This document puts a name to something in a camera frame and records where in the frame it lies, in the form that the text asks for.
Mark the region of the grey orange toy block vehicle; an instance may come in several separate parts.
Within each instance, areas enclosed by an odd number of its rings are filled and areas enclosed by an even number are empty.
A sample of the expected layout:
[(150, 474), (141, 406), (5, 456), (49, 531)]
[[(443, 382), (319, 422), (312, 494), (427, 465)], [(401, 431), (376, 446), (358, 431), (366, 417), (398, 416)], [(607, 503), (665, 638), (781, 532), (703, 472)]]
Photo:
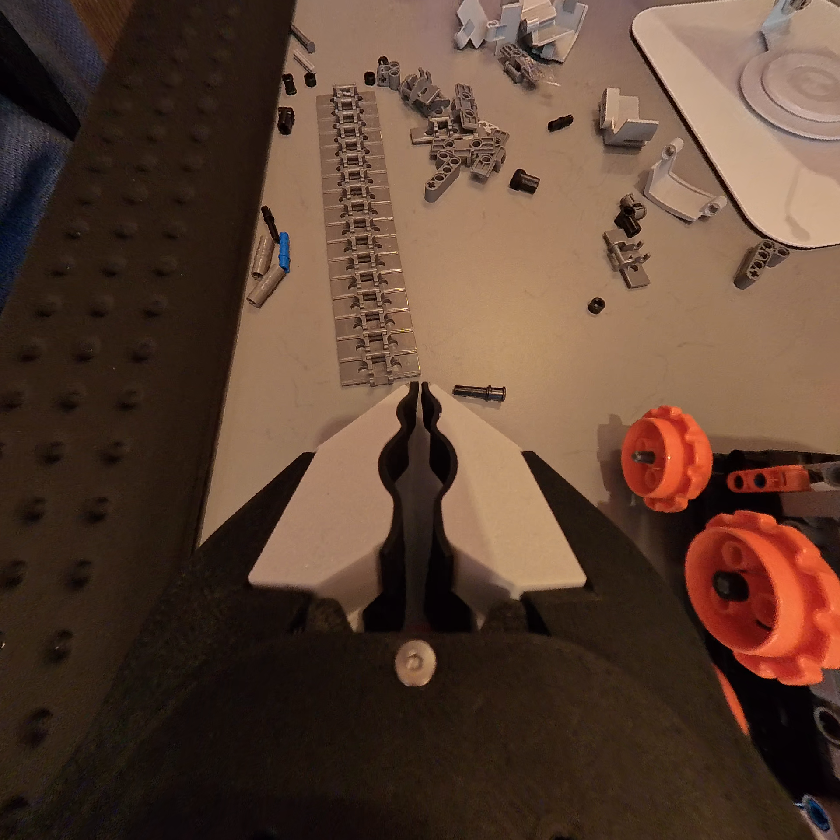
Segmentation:
[(688, 511), (687, 600), (730, 709), (815, 837), (838, 838), (838, 452), (715, 454), (658, 406), (621, 462), (647, 508)]

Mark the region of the light grey curved block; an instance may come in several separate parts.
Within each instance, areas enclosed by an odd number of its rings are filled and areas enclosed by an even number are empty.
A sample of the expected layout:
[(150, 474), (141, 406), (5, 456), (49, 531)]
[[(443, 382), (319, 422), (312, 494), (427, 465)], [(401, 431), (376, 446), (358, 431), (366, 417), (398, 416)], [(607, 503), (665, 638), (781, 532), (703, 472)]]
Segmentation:
[(640, 118), (638, 98), (624, 96), (617, 87), (604, 90), (599, 119), (604, 146), (640, 150), (658, 129), (657, 120)]

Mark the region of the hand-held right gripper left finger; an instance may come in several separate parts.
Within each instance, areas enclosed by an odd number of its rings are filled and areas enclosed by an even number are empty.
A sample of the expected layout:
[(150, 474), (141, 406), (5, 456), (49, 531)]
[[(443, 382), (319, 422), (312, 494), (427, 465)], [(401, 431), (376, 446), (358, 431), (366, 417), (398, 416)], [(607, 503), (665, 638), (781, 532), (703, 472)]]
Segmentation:
[(321, 444), (248, 575), (255, 587), (308, 592), (397, 631), (406, 610), (403, 510), (418, 384), (396, 388)]

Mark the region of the black perforated panel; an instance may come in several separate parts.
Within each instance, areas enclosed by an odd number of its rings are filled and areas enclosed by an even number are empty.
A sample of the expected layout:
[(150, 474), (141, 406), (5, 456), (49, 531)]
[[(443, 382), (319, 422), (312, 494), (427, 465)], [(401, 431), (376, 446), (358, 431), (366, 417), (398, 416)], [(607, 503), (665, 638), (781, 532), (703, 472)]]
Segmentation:
[(2, 838), (200, 526), (294, 2), (135, 2), (2, 316)]

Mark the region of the light grey angled panel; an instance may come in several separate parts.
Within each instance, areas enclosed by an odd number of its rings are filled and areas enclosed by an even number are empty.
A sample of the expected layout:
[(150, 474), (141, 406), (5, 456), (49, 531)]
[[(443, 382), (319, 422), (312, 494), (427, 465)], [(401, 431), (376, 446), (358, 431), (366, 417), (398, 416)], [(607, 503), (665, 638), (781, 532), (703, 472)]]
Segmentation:
[(521, 42), (533, 56), (563, 63), (581, 32), (589, 7), (579, 1), (551, 2), (557, 12), (554, 24), (521, 37)]
[(554, 2), (523, 1), (504, 3), (498, 19), (487, 24), (486, 42), (503, 45), (515, 43), (545, 26), (552, 26), (557, 16)]
[(456, 48), (465, 49), (467, 45), (480, 48), (487, 38), (489, 24), (489, 18), (480, 1), (462, 1), (456, 15), (460, 24), (454, 36)]

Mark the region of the black grey cross connector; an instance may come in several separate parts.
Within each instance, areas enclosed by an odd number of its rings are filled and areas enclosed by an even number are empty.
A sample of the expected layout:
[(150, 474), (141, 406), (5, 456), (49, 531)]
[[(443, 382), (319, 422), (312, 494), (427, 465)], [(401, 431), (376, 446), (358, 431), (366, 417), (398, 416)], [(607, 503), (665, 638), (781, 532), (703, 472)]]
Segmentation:
[(619, 202), (619, 211), (614, 218), (616, 228), (626, 237), (635, 238), (641, 233), (641, 222), (647, 215), (647, 207), (634, 193), (625, 194)]

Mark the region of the light grey curved panel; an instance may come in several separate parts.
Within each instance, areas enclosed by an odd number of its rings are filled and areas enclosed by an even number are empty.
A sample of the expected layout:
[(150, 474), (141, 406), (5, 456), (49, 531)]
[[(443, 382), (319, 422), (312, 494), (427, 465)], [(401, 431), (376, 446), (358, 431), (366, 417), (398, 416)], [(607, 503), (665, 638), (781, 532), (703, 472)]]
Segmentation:
[(644, 195), (667, 213), (693, 223), (701, 217), (717, 215), (728, 204), (728, 199), (690, 185), (673, 173), (677, 155), (683, 147), (681, 138), (673, 139), (664, 147), (660, 160), (647, 174)]

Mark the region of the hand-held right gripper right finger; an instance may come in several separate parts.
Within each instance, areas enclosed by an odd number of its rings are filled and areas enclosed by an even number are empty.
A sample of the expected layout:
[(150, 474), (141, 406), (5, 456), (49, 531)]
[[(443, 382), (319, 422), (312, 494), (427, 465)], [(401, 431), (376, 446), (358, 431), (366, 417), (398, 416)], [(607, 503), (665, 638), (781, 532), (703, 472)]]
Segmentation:
[(434, 501), (424, 610), (468, 631), (499, 602), (577, 589), (586, 575), (520, 447), (437, 385), (422, 384)]

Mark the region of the single grey track link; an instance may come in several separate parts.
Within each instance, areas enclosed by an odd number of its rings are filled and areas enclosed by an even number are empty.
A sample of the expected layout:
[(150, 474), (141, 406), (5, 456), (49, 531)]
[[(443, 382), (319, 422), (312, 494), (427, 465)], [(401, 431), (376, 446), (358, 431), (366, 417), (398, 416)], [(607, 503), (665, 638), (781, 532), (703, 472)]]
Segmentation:
[(405, 77), (399, 87), (402, 99), (425, 117), (445, 116), (451, 99), (433, 83), (431, 73), (423, 68)]

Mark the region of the dark grey angled beam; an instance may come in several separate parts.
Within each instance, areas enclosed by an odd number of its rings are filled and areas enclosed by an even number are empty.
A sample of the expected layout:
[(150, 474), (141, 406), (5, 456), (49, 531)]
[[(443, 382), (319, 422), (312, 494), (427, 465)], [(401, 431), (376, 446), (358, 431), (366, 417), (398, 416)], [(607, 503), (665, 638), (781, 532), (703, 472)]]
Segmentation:
[(791, 251), (788, 247), (764, 238), (748, 250), (733, 278), (733, 284), (740, 290), (746, 290), (758, 279), (764, 271), (774, 268), (787, 259)]

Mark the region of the white lamp base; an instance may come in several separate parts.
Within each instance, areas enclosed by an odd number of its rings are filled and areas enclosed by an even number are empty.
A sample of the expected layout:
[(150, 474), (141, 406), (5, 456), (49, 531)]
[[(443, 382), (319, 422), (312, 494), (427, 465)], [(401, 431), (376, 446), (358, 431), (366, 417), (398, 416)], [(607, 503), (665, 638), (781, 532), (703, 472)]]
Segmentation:
[(751, 225), (796, 248), (837, 245), (838, 140), (784, 131), (742, 94), (748, 63), (770, 57), (760, 27), (771, 7), (650, 7), (635, 17), (632, 34)]

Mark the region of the dark grey gear connector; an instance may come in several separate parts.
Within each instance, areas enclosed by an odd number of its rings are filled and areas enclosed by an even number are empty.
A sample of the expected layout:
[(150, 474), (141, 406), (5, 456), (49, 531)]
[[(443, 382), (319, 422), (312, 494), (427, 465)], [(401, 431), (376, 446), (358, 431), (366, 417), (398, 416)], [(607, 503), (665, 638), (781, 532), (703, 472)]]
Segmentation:
[(513, 43), (503, 44), (497, 50), (497, 58), (505, 74), (517, 85), (536, 88), (541, 81), (539, 65), (528, 53)]

